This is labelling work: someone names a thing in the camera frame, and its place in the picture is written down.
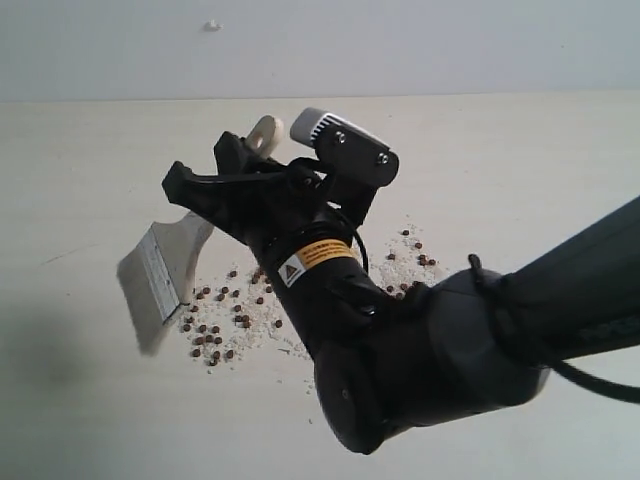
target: black cable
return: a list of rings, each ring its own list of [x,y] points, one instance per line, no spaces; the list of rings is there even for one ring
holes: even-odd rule
[[[569,365],[555,355],[537,335],[527,329],[518,307],[511,296],[506,293],[511,274],[503,276],[497,285],[488,286],[482,277],[480,259],[476,255],[469,255],[469,263],[480,292],[490,296],[490,300],[506,310],[522,337],[526,339],[527,346],[541,364],[548,366],[566,380],[592,393],[622,402],[640,404],[640,387],[611,382]]]
[[[358,248],[360,249],[360,255],[362,255],[362,268],[365,272],[369,273],[369,256],[367,255],[367,249],[364,246],[364,242],[362,241],[362,237],[358,233],[356,227],[351,223],[351,221],[347,218],[347,216],[342,213],[339,209],[331,207],[336,216],[342,220],[342,222],[347,226],[347,228],[351,231],[353,238],[355,238],[356,243],[358,244]]]

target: wall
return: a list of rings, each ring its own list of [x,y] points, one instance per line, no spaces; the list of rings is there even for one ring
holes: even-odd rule
[[[634,0],[2,0],[0,102],[640,88],[638,16]]]
[[[512,271],[638,194],[640,92],[2,105],[0,477],[634,478],[637,408],[555,376],[527,406],[411,431],[362,457],[307,394],[311,363],[274,342],[211,375],[177,327],[157,357],[138,354],[115,266],[152,221],[182,214],[160,188],[170,164],[210,171],[223,130],[266,113],[290,124],[310,103],[400,155],[362,229],[374,262],[412,223],[442,269],[477,252]],[[306,153],[290,142],[279,152]],[[198,284],[232,266],[253,261],[214,235]],[[640,383],[639,355],[576,363]]]

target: warning label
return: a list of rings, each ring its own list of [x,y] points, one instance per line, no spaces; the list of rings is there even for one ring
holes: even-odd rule
[[[278,273],[285,285],[290,287],[307,270],[325,260],[338,257],[353,257],[353,252],[346,243],[340,240],[320,240],[291,255],[278,269]]]

